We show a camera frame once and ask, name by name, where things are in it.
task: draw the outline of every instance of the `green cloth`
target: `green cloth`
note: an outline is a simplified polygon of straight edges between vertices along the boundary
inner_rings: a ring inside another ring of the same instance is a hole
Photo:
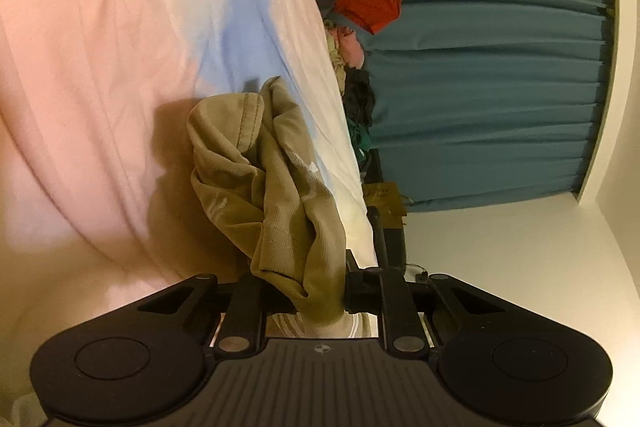
[[[367,158],[367,152],[371,150],[369,131],[363,124],[355,123],[351,118],[347,118],[347,127],[349,129],[349,138],[351,138],[353,152],[356,153],[358,165],[361,165]]]

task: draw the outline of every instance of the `white bedsheet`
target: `white bedsheet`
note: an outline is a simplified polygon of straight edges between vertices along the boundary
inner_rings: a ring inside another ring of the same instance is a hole
[[[233,276],[191,189],[186,116],[276,74],[347,247],[373,265],[314,0],[0,0],[0,425],[37,420],[33,396],[10,410],[46,338],[194,273]]]

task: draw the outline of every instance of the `curtain fold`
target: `curtain fold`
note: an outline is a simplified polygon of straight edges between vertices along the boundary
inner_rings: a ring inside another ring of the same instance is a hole
[[[442,210],[579,190],[607,95],[611,0],[403,0],[358,31],[385,179]]]

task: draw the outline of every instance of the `stitching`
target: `stitching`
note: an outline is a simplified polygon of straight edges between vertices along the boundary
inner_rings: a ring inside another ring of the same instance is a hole
[[[314,233],[315,233],[315,237],[313,239],[313,241],[311,241],[311,244],[314,244],[316,239],[318,239],[318,236],[320,235],[318,233],[318,231],[316,230],[316,227],[313,225],[313,222],[311,222],[309,220],[309,222],[311,223],[311,225],[313,226],[314,229]],[[290,247],[293,246],[295,248],[300,248],[302,250],[306,250],[305,245],[302,245],[300,243],[299,240],[297,240],[295,237],[293,237],[292,235],[290,235],[290,233],[287,230],[281,229],[278,226],[275,225],[265,225],[264,222],[262,222],[262,227],[264,229],[270,229],[270,230],[276,230],[277,232],[282,233],[283,235],[288,235],[290,238],[290,243],[282,243],[281,241],[278,241],[277,239],[263,239],[262,241],[265,243],[274,243],[276,245],[280,245],[281,247]]]
[[[258,107],[256,107],[256,108],[255,108],[255,112],[254,112],[254,126],[253,126],[253,128],[251,129],[251,142],[249,143],[249,147],[251,147],[251,145],[254,143],[255,133],[256,133],[256,132],[259,132],[259,130],[258,130],[258,131],[256,131],[256,128],[255,128],[255,123],[256,123],[257,121],[258,121]]]
[[[291,241],[293,243],[294,247],[301,247],[302,245],[300,245],[300,243],[296,243],[295,241]],[[279,247],[284,247],[284,248],[289,248],[292,245],[287,244],[287,243],[283,243],[282,241],[278,241],[277,239],[263,239],[262,243],[269,243],[271,245],[278,245]]]
[[[240,130],[238,131],[238,139],[236,140],[236,149],[240,147],[240,139],[242,131],[244,131],[244,118],[246,117],[246,106],[248,105],[249,93],[244,94],[244,103],[242,104],[242,118],[240,119]]]

